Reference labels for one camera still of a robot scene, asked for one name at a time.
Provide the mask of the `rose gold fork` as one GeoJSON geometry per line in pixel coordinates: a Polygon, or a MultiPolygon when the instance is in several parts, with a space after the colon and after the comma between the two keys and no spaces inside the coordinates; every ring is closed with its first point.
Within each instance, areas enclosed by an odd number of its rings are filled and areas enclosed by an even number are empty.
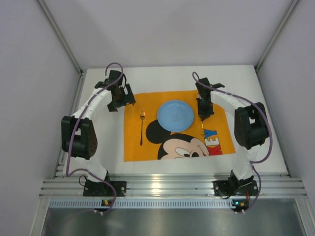
{"type": "Polygon", "coordinates": [[[145,110],[140,111],[140,119],[141,119],[140,145],[143,145],[143,121],[145,119],[145,110]]]}

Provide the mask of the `blue plate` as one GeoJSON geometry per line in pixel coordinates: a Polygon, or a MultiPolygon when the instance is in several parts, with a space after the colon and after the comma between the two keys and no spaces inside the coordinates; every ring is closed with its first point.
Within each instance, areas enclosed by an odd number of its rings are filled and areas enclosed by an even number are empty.
{"type": "Polygon", "coordinates": [[[157,121],[167,131],[182,132],[192,125],[194,113],[187,103],[172,100],[160,106],[157,112],[157,121]]]}

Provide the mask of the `orange Mickey Mouse placemat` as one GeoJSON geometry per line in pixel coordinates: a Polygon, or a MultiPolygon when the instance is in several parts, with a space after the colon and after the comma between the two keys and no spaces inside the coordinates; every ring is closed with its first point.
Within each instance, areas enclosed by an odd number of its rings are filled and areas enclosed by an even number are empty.
{"type": "Polygon", "coordinates": [[[215,105],[215,114],[204,121],[205,138],[202,137],[201,120],[197,113],[197,95],[198,92],[195,90],[135,95],[136,103],[125,108],[124,161],[153,161],[234,154],[235,147],[226,113],[220,106],[215,105]],[[185,131],[167,131],[157,121],[160,106],[172,100],[183,101],[193,110],[194,121],[185,131]],[[143,145],[140,145],[141,110],[145,110],[143,145]]]}

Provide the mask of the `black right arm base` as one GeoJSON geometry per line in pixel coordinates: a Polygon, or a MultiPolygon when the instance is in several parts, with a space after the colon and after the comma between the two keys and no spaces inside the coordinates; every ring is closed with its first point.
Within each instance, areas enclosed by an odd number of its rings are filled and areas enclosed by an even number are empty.
{"type": "Polygon", "coordinates": [[[237,178],[233,171],[226,180],[213,182],[215,196],[228,199],[232,196],[256,196],[258,194],[257,182],[253,174],[248,178],[237,178]]]}

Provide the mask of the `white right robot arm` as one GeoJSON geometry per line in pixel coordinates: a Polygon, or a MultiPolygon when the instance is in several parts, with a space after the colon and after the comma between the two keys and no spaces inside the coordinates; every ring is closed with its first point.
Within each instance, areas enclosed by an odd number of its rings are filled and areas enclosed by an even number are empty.
{"type": "Polygon", "coordinates": [[[271,133],[264,105],[224,91],[224,85],[220,83],[212,85],[207,78],[200,79],[195,72],[192,76],[198,90],[196,100],[201,121],[215,114],[215,105],[234,117],[234,137],[239,149],[231,177],[238,181],[250,179],[253,175],[252,165],[266,160],[266,158],[256,160],[260,146],[271,133]]]}

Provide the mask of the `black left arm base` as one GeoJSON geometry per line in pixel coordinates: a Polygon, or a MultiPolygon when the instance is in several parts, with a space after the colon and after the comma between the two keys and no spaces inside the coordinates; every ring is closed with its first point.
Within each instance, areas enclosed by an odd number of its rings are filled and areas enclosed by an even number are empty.
{"type": "MultiPolygon", "coordinates": [[[[125,196],[127,189],[126,181],[110,180],[109,175],[105,177],[105,181],[113,186],[117,197],[125,196]]],[[[83,196],[85,197],[114,197],[114,191],[112,188],[103,182],[92,182],[84,175],[79,177],[78,182],[84,187],[83,196]]]]}

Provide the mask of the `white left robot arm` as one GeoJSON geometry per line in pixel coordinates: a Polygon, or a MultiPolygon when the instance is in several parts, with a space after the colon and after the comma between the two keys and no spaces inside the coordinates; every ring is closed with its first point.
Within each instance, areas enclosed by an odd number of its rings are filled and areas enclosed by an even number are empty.
{"type": "MultiPolygon", "coordinates": [[[[108,171],[97,159],[93,159],[98,142],[92,118],[105,107],[116,112],[122,106],[134,105],[136,99],[123,71],[105,72],[106,79],[98,82],[92,95],[80,110],[62,119],[62,149],[72,158],[82,160],[82,167],[66,171],[69,177],[76,172],[85,171],[93,183],[109,183],[108,171]]],[[[209,150],[201,139],[183,133],[194,120],[191,107],[185,102],[169,101],[173,104],[168,113],[171,116],[187,118],[188,121],[176,128],[169,128],[159,118],[145,122],[145,111],[140,112],[141,133],[136,133],[137,119],[133,111],[125,110],[124,116],[124,160],[150,161],[176,158],[193,158],[209,155],[209,150]]]]}

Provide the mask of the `aluminium front rail frame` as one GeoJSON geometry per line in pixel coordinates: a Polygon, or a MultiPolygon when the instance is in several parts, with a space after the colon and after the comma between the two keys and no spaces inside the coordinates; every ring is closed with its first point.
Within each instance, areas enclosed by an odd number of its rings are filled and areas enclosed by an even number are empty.
{"type": "Polygon", "coordinates": [[[227,208],[245,207],[254,199],[306,197],[299,178],[267,175],[231,193],[221,187],[225,176],[211,175],[114,175],[115,190],[88,194],[85,178],[57,176],[44,181],[40,198],[50,207],[65,208],[227,208]]]}

